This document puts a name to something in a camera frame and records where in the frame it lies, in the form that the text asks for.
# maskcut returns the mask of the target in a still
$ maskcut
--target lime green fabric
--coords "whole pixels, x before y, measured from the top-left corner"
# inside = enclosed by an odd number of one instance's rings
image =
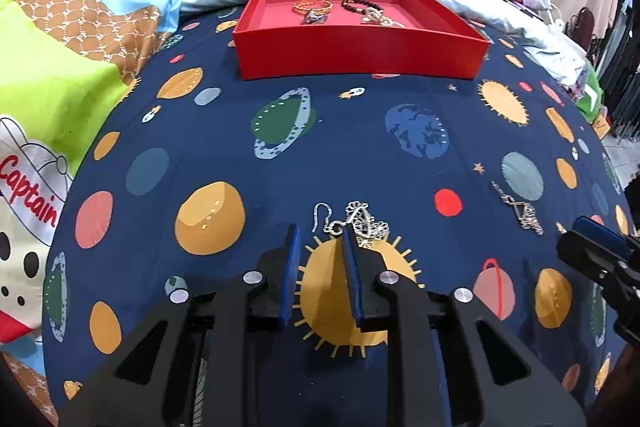
[[[603,90],[600,87],[598,76],[590,64],[587,64],[589,71],[587,73],[586,86],[591,88],[590,92],[584,93],[584,97],[578,100],[576,106],[582,115],[586,118],[587,122],[593,123],[600,111],[600,104],[602,103]],[[596,95],[596,100],[593,100],[593,93]]]
[[[77,171],[126,86],[114,64],[78,55],[36,28],[13,0],[0,0],[0,114]]]

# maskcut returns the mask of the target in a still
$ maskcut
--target brown patterned fabric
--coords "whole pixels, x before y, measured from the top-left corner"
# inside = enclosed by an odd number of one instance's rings
[[[76,53],[116,64],[127,85],[164,40],[156,34],[161,14],[155,6],[115,15],[100,0],[15,1],[38,28]]]
[[[29,396],[34,405],[40,409],[40,412],[47,417],[51,424],[57,426],[58,415],[49,398],[49,388],[47,387],[45,378],[24,365],[20,360],[14,359],[14,357],[8,353],[2,354],[27,396]]]

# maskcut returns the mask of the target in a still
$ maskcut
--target yellow sun print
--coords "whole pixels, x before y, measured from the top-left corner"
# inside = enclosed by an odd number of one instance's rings
[[[386,342],[386,331],[363,333],[355,324],[351,316],[349,291],[347,288],[346,274],[342,260],[342,242],[338,239],[329,239],[322,242],[319,237],[314,237],[316,247],[307,246],[310,252],[306,266],[300,266],[303,273],[302,280],[297,281],[300,290],[296,295],[300,303],[294,308],[302,312],[302,320],[295,323],[296,326],[308,325],[308,331],[302,338],[309,339],[313,334],[319,337],[316,349],[324,343],[334,346],[331,357],[334,358],[340,346],[349,347],[349,356],[353,354],[353,348],[360,350],[366,357],[366,347],[376,346]],[[388,243],[388,234],[383,240],[373,241],[370,248],[382,255],[386,268],[402,274],[415,282],[415,276],[421,270],[414,271],[416,259],[408,261],[407,256],[411,249],[400,252],[397,246],[402,238],[400,236],[392,243]]]
[[[529,123],[527,110],[507,86],[493,80],[483,80],[478,84],[478,92],[485,105],[491,107],[491,110],[505,120],[517,123],[519,126]]]

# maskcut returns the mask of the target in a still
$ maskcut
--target navy blue bedsheet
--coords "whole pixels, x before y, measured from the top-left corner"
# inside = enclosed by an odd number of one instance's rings
[[[384,334],[353,330],[335,243],[312,233],[317,203],[344,219],[354,200],[388,222],[388,239],[373,245],[388,266],[430,291],[475,289],[578,401],[591,402],[597,372],[623,343],[599,289],[558,261],[558,226],[587,215],[616,231],[633,227],[601,143],[546,71],[485,28],[495,43],[473,81],[243,82],[232,31],[220,26],[240,12],[179,31],[79,169],[47,263],[43,335],[55,405],[67,401],[65,381],[86,380],[167,298],[165,285],[180,286],[172,277],[191,293],[214,290],[298,223],[308,246],[300,307],[260,348],[262,424],[384,425]],[[322,60],[322,50],[308,53]],[[533,204],[543,235],[520,226],[492,180]]]

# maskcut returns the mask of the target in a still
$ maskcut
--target jewelry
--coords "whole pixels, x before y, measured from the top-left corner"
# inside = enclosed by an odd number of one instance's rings
[[[520,222],[520,226],[525,230],[535,230],[538,235],[542,235],[544,230],[542,230],[542,226],[540,226],[540,222],[536,217],[536,209],[531,203],[524,203],[523,201],[516,201],[512,196],[505,194],[496,182],[491,182],[495,190],[497,190],[498,194],[500,194],[500,199],[503,203],[508,204],[513,207],[513,210],[516,213],[516,217]],[[520,213],[519,207],[522,206],[522,213]]]
[[[356,8],[351,6],[352,4],[362,4],[366,8]],[[362,23],[373,23],[387,28],[405,28],[404,24],[396,22],[391,17],[385,15],[385,11],[382,7],[374,2],[367,0],[343,0],[342,7],[353,13],[359,13],[364,15]]]
[[[332,215],[331,207],[326,203],[318,203],[314,207],[314,227],[311,232],[315,232],[318,228],[318,207],[324,206],[327,209],[327,216],[324,218],[324,227],[322,231],[340,237],[343,227],[349,223],[353,225],[356,234],[358,246],[361,248],[373,248],[373,241],[376,239],[384,239],[389,233],[389,224],[385,221],[376,221],[371,213],[367,210],[369,203],[360,203],[359,201],[351,201],[345,208],[346,220],[329,222]]]
[[[315,6],[316,4],[320,4],[321,7],[306,8],[306,6]],[[293,11],[299,15],[306,15],[311,11],[316,15],[329,15],[332,9],[334,9],[334,3],[331,1],[302,0],[293,3]]]

